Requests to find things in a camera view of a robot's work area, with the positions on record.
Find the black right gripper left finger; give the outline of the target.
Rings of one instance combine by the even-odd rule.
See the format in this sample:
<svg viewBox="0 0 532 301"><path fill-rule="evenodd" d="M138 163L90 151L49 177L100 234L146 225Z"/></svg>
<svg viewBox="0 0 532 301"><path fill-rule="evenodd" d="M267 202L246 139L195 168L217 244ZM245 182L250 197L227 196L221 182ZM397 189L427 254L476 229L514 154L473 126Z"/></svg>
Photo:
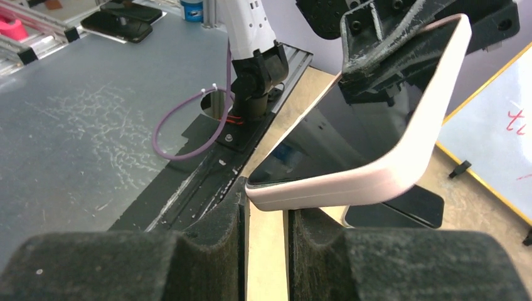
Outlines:
<svg viewBox="0 0 532 301"><path fill-rule="evenodd" d="M245 178L181 231L48 233L1 274L2 300L243 300Z"/></svg>

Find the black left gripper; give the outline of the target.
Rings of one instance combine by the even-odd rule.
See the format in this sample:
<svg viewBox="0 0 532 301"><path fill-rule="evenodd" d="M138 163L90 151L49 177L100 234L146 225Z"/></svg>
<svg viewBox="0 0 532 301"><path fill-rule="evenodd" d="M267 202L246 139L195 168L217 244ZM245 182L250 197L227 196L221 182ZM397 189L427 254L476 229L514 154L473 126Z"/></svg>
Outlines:
<svg viewBox="0 0 532 301"><path fill-rule="evenodd" d="M296 1L311 29L340 38L338 88L346 104L395 104L408 86L450 99L462 64L462 14L468 53L520 31L515 1Z"/></svg>

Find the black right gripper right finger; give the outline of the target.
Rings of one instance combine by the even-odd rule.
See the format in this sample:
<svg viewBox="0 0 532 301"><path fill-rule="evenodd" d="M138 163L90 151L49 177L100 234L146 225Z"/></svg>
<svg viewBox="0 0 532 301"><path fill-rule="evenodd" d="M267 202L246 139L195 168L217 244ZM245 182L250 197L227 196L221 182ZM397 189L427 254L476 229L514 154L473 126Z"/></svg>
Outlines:
<svg viewBox="0 0 532 301"><path fill-rule="evenodd" d="M504 248L476 231L347 228L287 213L290 300L529 300Z"/></svg>

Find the phone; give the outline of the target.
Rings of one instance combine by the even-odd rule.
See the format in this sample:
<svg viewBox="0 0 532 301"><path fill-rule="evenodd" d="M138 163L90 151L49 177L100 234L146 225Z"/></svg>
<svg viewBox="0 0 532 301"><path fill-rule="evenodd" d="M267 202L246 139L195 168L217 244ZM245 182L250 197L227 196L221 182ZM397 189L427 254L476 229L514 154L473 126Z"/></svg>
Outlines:
<svg viewBox="0 0 532 301"><path fill-rule="evenodd" d="M415 185L402 195L384 203L350 206L342 223L350 228L428 228L442 226L444 199Z"/></svg>
<svg viewBox="0 0 532 301"><path fill-rule="evenodd" d="M457 13L424 27L369 77L337 75L250 174L261 211L393 199L424 174L472 29Z"/></svg>

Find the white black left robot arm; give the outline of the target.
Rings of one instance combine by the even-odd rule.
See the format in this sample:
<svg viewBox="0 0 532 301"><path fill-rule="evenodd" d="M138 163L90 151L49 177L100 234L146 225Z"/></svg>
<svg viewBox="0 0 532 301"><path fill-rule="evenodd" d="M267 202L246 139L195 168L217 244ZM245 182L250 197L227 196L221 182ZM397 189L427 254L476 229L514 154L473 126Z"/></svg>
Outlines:
<svg viewBox="0 0 532 301"><path fill-rule="evenodd" d="M237 74L231 86L234 107L246 119L259 119L266 111L267 94L287 77L285 51L260 1L220 1L219 6ZM515 1L297 1L296 6L320 38L342 41L347 85L368 78L425 26L448 16L469 18L469 52L520 29Z"/></svg>

